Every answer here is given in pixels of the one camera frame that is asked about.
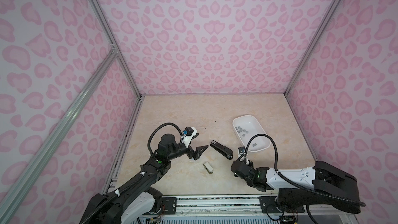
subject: metal corner bracket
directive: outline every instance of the metal corner bracket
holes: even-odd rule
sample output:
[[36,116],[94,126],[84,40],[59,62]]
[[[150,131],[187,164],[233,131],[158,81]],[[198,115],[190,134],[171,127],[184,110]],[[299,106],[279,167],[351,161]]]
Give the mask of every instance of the metal corner bracket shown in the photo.
[[111,52],[116,52],[118,53],[117,60],[120,63],[120,66],[122,67],[123,73],[125,74],[127,81],[129,82],[131,88],[134,91],[134,94],[136,95],[137,99],[141,97],[141,94],[138,90],[137,84],[134,82],[133,76],[131,74],[130,69],[127,66],[126,59],[123,57],[122,53],[120,52],[120,48],[116,42],[115,36],[113,35],[112,29],[107,21],[107,18],[105,17],[105,14],[101,8],[101,5],[98,0],[88,0],[91,4],[91,7],[98,18],[99,24],[102,26],[102,29],[111,44]]
[[325,16],[322,18],[321,23],[319,24],[318,29],[316,30],[314,37],[312,38],[310,44],[308,45],[308,48],[304,52],[304,55],[298,64],[295,72],[293,73],[292,79],[290,80],[288,86],[286,87],[285,91],[285,96],[287,97],[291,92],[293,87],[295,86],[297,80],[299,79],[299,76],[301,72],[303,71],[305,65],[309,61],[312,52],[314,51],[315,46],[319,43],[321,40],[323,33],[326,32],[330,22],[333,19],[334,14],[337,12],[339,6],[342,4],[343,0],[332,0],[328,10],[325,13]]

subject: cable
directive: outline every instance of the cable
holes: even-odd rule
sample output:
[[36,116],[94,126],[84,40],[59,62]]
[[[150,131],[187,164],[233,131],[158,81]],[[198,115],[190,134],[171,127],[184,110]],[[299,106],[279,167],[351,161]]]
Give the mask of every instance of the cable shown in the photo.
[[333,199],[333,200],[343,201],[343,202],[345,202],[345,203],[353,204],[353,205],[355,205],[355,206],[360,206],[360,207],[365,207],[365,206],[366,206],[366,204],[365,204],[364,202],[352,200],[352,199],[347,198],[347,197],[339,197],[339,196],[336,196],[336,195],[331,195],[331,194],[325,193],[325,192],[319,192],[319,191],[316,191],[316,190],[313,190],[313,189],[309,189],[309,188],[307,188],[307,187],[304,187],[304,186],[302,186],[302,185],[300,185],[300,184],[298,184],[298,183],[295,183],[295,182],[291,181],[289,178],[285,177],[284,175],[282,175],[281,172],[278,171],[278,168],[277,168],[277,164],[278,164],[278,150],[277,150],[277,148],[276,148],[275,142],[273,141],[273,139],[272,139],[270,136],[268,136],[268,135],[266,135],[266,134],[257,134],[257,135],[254,135],[254,136],[249,140],[248,145],[247,145],[247,147],[246,147],[246,151],[248,150],[249,145],[250,145],[250,143],[252,142],[252,140],[253,140],[254,138],[256,138],[256,137],[259,137],[259,136],[267,137],[267,138],[269,138],[269,140],[271,141],[271,143],[272,143],[272,145],[273,145],[273,147],[274,147],[274,151],[275,151],[274,169],[275,169],[275,171],[278,173],[278,175],[279,175],[283,180],[285,180],[286,182],[290,183],[291,185],[295,186],[296,188],[305,190],[305,191],[307,191],[307,192],[310,192],[310,193],[313,193],[313,194],[316,194],[316,195],[321,195],[321,196],[323,196],[323,197],[328,197],[328,198],[331,198],[331,199]]
[[238,158],[238,161],[240,161],[240,159],[244,156],[245,154],[242,154],[239,158]]
[[182,137],[183,137],[183,135],[182,135],[182,133],[181,133],[180,128],[178,128],[178,126],[177,126],[176,124],[169,123],[169,122],[168,122],[168,123],[161,124],[159,127],[157,127],[157,128],[155,129],[155,131],[152,132],[151,136],[150,136],[149,139],[148,139],[148,150],[149,150],[151,156],[152,156],[153,152],[152,152],[152,149],[151,149],[151,147],[150,147],[150,142],[152,141],[152,138],[153,138],[153,136],[155,136],[156,132],[159,131],[162,127],[165,127],[165,126],[173,126],[173,127],[175,127],[175,128],[177,129],[178,133],[179,133],[180,136],[181,136],[180,145],[181,145],[181,143],[182,143]]
[[277,219],[272,219],[271,216],[269,216],[269,214],[268,214],[268,208],[269,208],[270,206],[278,207],[276,204],[275,204],[275,205],[271,205],[271,204],[270,204],[270,205],[268,205],[268,206],[266,207],[266,214],[267,214],[268,218],[270,218],[270,219],[273,220],[273,221],[279,221],[279,220],[281,220],[282,217],[283,217],[283,215],[285,214],[285,212],[282,211],[282,215],[279,216],[279,218],[277,218]]
[[297,209],[295,209],[295,210],[296,210],[296,214],[297,214],[296,222],[298,222],[299,221],[299,212],[297,212]]
[[309,205],[309,204],[306,205],[306,209],[307,209],[307,214],[308,214],[308,216],[310,217],[310,219],[311,219],[315,224],[318,224],[318,222],[316,222],[316,220],[314,219],[314,217],[312,216],[312,214],[311,214],[311,212],[310,212],[310,205]]
[[158,150],[159,150],[159,149],[156,149],[156,150],[152,153],[152,155],[151,155],[150,157],[154,157],[154,156],[156,155],[156,153],[158,152]]
[[162,206],[161,206],[161,208],[162,208],[162,212],[156,217],[156,218],[159,218],[163,213],[164,213],[164,205],[162,204]]
[[[140,174],[140,177],[137,178],[134,182],[128,184],[126,187],[119,188],[120,193],[124,193],[127,190],[129,190],[132,186],[134,186],[141,178],[144,177],[144,174]],[[98,207],[96,207],[91,213],[89,213],[84,220],[80,222],[80,224],[85,224],[87,223],[94,215],[96,215],[103,207],[108,205],[111,201],[113,201],[115,198],[117,198],[117,194],[113,194],[112,196],[108,197],[103,203],[101,203]]]

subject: pink leopard print wall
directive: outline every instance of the pink leopard print wall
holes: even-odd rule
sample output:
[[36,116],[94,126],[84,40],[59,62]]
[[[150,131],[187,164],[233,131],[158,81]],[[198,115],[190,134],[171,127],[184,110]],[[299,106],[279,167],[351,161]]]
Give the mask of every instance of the pink leopard print wall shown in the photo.
[[79,223],[104,186],[135,101],[115,61],[10,223]]
[[344,0],[288,99],[319,159],[358,179],[362,224],[398,219],[397,24],[397,0]]
[[331,0],[99,0],[141,93],[284,92]]
[[0,201],[109,50],[87,0],[0,0]]

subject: marble tabletop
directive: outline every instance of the marble tabletop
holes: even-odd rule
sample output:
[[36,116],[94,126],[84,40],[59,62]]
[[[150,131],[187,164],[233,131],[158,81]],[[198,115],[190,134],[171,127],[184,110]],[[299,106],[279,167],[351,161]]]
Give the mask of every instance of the marble tabletop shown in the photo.
[[[238,147],[242,146],[234,133],[232,121],[243,115],[253,115],[270,135],[278,148],[278,169],[299,169],[314,166],[307,143],[282,94],[256,95],[175,95],[146,96],[118,174],[117,187],[140,171],[140,165],[149,158],[148,138],[156,127],[175,123],[181,130],[195,127],[199,136],[191,146],[209,145],[215,140],[232,149],[233,160],[223,157],[209,147],[197,161],[182,156],[172,160],[167,174],[152,185],[163,195],[223,195],[259,194],[260,191],[246,185],[231,172]],[[152,139],[152,150],[157,149],[160,137],[179,134],[174,127],[160,129]],[[260,152],[249,152],[248,158],[254,167],[273,167],[275,153],[272,145]],[[213,174],[209,174],[203,163],[209,162]]]

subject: white tray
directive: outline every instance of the white tray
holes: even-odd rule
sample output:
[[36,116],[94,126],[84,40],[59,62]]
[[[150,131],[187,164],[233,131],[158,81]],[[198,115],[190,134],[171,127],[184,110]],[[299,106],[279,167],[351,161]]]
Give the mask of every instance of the white tray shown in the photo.
[[[263,127],[260,125],[258,120],[251,115],[244,115],[238,117],[232,121],[234,132],[242,144],[246,147],[249,140],[256,134],[266,134]],[[250,143],[249,152],[259,152],[267,149],[271,145],[270,140],[267,137],[256,137]]]

